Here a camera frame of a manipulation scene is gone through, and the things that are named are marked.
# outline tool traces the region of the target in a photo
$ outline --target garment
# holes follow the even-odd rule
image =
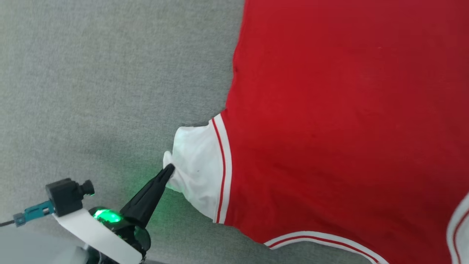
[[[278,248],[469,263],[469,4],[247,0],[226,109],[169,187]]]

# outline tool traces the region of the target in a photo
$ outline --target striped trim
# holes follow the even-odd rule
[[[300,231],[283,236],[279,236],[272,240],[264,243],[270,249],[277,249],[285,245],[301,242],[301,241],[311,241],[316,242],[321,245],[326,245],[334,248],[344,249],[350,252],[354,252],[362,255],[367,258],[373,264],[389,264],[384,258],[380,255],[373,252],[371,249],[362,246],[350,239],[346,239],[340,236],[314,232],[314,231]]]
[[[218,205],[216,206],[218,211],[216,217],[214,217],[214,222],[224,224],[227,217],[231,191],[231,176],[233,168],[231,164],[231,149],[228,141],[228,134],[221,115],[217,115],[212,119],[212,121],[220,144],[221,156],[223,159],[223,176],[221,180],[220,197]]]
[[[469,264],[469,194],[461,201],[453,213],[446,230],[446,242],[448,244],[453,264]]]

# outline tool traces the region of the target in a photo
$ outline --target red stripe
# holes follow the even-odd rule
[[[280,243],[283,243],[285,241],[288,241],[288,240],[293,240],[293,239],[299,239],[299,238],[312,238],[312,239],[316,239],[316,240],[320,240],[320,241],[324,241],[324,242],[329,242],[329,243],[332,243],[332,244],[336,244],[336,245],[341,245],[341,246],[344,246],[344,247],[347,247],[347,248],[350,248],[350,249],[353,249],[354,251],[357,251],[357,252],[360,252],[362,253],[363,255],[366,255],[368,256],[369,258],[371,258],[374,262],[378,263],[378,260],[375,259],[374,257],[370,256],[369,254],[357,249],[357,248],[354,248],[350,245],[347,245],[345,243],[342,243],[342,242],[338,242],[338,241],[334,241],[334,240],[329,240],[329,239],[324,239],[324,238],[319,238],[319,237],[314,237],[314,236],[306,236],[306,235],[303,235],[303,236],[296,236],[296,237],[291,237],[291,238],[286,238],[286,239],[283,239],[283,240],[280,240],[278,242],[275,242],[273,243],[272,245],[270,245],[269,247],[270,248],[273,248],[274,246],[280,244]]]
[[[456,234],[458,233],[459,228],[461,227],[462,223],[464,222],[464,220],[466,219],[468,215],[469,215],[469,211],[467,211],[466,214],[461,218],[453,234],[453,245],[454,245],[454,250],[456,251],[456,256],[458,257],[458,264],[461,263],[461,256],[459,255],[458,247],[456,246]]]
[[[212,119],[212,122],[213,122],[213,127],[215,128],[215,132],[217,133],[218,143],[220,144],[220,150],[221,150],[221,158],[223,160],[223,177],[221,178],[220,201],[219,201],[219,204],[218,204],[218,213],[217,213],[217,221],[216,221],[216,223],[219,223],[220,222],[221,204],[223,203],[223,187],[225,186],[226,165],[225,165],[225,151],[223,150],[223,146],[221,144],[220,134],[218,133],[217,124],[215,123],[214,118]]]

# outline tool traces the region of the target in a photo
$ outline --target green light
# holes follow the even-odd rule
[[[109,209],[103,209],[103,210],[98,210],[96,213],[94,213],[93,218],[98,220],[98,221],[106,221],[109,223],[116,223],[122,220],[122,217]]]

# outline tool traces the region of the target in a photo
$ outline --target gray fabric surface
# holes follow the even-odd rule
[[[0,0],[0,220],[91,179],[120,208],[161,169],[181,125],[224,106],[243,0]],[[75,239],[50,217],[25,229]],[[165,263],[363,264],[313,243],[269,250],[167,190],[149,227]]]

